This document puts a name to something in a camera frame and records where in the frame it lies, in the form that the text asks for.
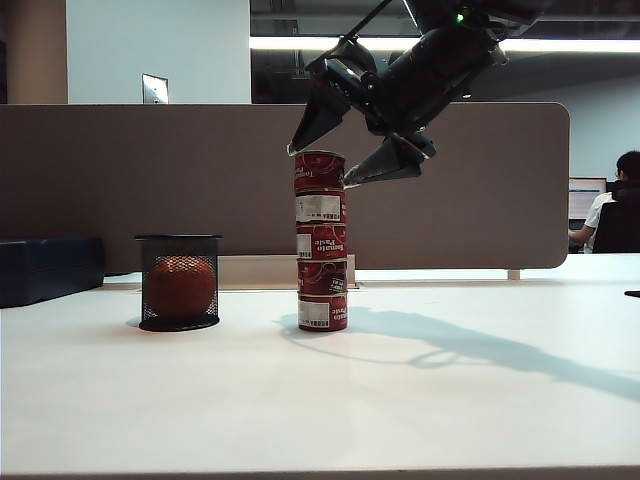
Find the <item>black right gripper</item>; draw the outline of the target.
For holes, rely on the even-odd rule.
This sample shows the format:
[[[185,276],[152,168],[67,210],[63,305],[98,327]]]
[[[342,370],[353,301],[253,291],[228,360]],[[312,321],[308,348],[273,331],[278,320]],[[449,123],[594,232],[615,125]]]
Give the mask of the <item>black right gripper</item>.
[[[303,151],[355,108],[371,133],[387,137],[344,175],[344,186],[419,177],[437,150],[418,131],[483,71],[506,62],[485,29],[432,29],[385,68],[357,38],[343,37],[307,66],[310,96],[287,153]]]

